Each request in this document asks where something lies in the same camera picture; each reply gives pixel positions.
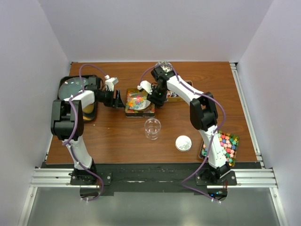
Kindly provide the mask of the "metal scoop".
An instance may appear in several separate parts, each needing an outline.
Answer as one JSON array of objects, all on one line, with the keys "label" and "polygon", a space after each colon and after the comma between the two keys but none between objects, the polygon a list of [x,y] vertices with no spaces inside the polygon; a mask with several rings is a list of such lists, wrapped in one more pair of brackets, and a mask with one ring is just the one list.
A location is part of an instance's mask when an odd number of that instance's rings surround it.
[{"label": "metal scoop", "polygon": [[151,101],[147,100],[147,93],[129,93],[127,96],[126,108],[128,110],[142,111],[151,105]]}]

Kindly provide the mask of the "tin of translucent star candies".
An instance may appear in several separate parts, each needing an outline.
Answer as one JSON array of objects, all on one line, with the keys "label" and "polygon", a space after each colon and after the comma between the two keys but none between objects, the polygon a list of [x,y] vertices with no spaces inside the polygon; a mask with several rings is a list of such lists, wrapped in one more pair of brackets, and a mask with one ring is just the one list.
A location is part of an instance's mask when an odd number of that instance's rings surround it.
[{"label": "tin of translucent star candies", "polygon": [[127,89],[125,115],[129,118],[155,117],[155,105],[147,100],[148,93],[138,89]]}]

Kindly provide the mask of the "clear plastic jar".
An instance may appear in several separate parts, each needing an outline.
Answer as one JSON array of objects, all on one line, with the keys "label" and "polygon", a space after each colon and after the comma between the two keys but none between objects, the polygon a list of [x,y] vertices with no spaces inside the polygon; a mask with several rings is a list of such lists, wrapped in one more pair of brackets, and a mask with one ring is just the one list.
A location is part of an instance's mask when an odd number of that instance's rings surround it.
[{"label": "clear plastic jar", "polygon": [[149,118],[144,123],[145,136],[150,140],[156,140],[161,131],[161,123],[156,118]]}]

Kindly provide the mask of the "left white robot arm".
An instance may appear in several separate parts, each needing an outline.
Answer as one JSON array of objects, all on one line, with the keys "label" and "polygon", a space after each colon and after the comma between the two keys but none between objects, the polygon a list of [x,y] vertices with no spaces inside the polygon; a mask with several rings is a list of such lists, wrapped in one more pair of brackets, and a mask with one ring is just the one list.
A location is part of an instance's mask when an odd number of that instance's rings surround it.
[{"label": "left white robot arm", "polygon": [[64,78],[59,87],[58,98],[52,103],[51,133],[67,147],[74,161],[74,168],[83,170],[81,180],[87,185],[97,181],[97,172],[92,170],[94,161],[83,139],[84,109],[98,103],[106,107],[123,108],[120,91],[115,90],[118,78],[96,75]]}]

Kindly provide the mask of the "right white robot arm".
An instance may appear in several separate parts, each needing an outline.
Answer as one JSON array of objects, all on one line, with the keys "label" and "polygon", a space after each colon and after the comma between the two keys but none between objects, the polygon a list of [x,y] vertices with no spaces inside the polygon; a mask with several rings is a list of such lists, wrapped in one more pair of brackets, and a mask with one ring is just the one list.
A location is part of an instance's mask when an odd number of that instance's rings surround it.
[{"label": "right white robot arm", "polygon": [[204,93],[189,85],[172,69],[164,71],[162,65],[153,67],[151,74],[156,81],[152,85],[147,81],[141,81],[139,89],[148,93],[147,99],[162,107],[166,101],[168,91],[172,91],[182,98],[190,107],[190,122],[200,133],[207,148],[207,155],[204,161],[208,161],[207,177],[215,185],[220,185],[226,180],[230,172],[230,166],[223,153],[218,138],[218,112],[216,107],[221,107],[210,92]]}]

